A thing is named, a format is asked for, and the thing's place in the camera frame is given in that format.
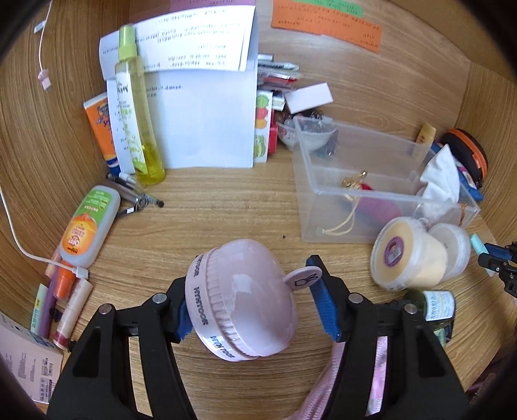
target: purple round label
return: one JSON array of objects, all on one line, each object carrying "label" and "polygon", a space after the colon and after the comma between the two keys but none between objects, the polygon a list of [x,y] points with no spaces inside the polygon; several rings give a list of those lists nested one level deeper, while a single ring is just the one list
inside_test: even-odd
[{"label": "purple round label", "polygon": [[404,255],[404,240],[400,236],[394,237],[384,251],[384,263],[388,267],[398,264]]}]

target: orange bottle cap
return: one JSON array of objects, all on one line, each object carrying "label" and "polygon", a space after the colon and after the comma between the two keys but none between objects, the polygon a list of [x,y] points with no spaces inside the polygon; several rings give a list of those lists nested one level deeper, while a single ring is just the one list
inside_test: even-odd
[{"label": "orange bottle cap", "polygon": [[[67,263],[66,261],[62,261],[62,264],[73,267],[73,265]],[[56,299],[68,299],[74,281],[75,274],[70,270],[60,267],[57,271],[56,288],[54,289],[54,296]]]}]

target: clear plastic bin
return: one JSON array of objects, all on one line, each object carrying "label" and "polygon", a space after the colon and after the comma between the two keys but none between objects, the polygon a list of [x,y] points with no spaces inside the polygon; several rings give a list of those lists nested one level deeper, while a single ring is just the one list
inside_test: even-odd
[{"label": "clear plastic bin", "polygon": [[[399,216],[421,218],[424,206],[432,208],[435,215],[430,226],[451,223],[466,227],[479,212],[463,185],[458,204],[415,195],[424,186],[420,175],[434,156],[424,145],[345,123],[320,123],[304,117],[295,118],[295,129],[298,143],[293,166],[301,237],[306,242],[372,244],[390,220]],[[315,150],[315,132],[332,132],[333,136]],[[414,152],[415,156],[425,156],[422,162],[413,157]],[[346,178],[362,171],[368,172],[363,181],[373,190],[342,186]]]}]

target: purple sticky note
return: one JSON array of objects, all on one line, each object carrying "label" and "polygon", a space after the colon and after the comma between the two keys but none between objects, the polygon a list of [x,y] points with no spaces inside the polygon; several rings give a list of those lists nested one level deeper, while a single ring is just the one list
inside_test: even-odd
[{"label": "purple sticky note", "polygon": [[169,12],[210,6],[254,6],[255,0],[171,0]]}]

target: orange sticky note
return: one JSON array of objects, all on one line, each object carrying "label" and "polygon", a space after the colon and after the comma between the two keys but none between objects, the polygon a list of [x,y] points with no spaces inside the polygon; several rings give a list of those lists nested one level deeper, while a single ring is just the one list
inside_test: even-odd
[{"label": "orange sticky note", "polygon": [[273,0],[271,27],[328,35],[377,53],[379,25],[338,10],[290,0]]}]

